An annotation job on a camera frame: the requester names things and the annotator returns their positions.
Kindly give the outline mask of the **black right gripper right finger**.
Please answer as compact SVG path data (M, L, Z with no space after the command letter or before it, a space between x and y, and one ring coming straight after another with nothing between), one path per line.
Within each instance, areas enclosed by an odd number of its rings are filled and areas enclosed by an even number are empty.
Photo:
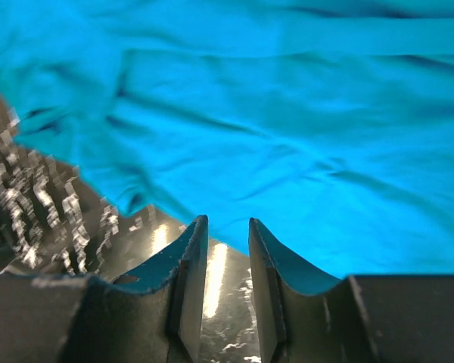
M264 362L454 362L454 275L337 279L249 223Z

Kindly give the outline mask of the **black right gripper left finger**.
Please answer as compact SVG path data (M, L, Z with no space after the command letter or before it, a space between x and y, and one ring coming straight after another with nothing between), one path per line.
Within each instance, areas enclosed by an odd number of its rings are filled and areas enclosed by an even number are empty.
M208 219L107 282L0 275L0 362L195 362Z

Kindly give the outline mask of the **blue t-shirt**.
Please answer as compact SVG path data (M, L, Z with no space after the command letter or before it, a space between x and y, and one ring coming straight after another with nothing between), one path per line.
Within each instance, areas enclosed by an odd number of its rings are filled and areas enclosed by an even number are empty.
M0 95L123 215L454 273L454 1L0 1Z

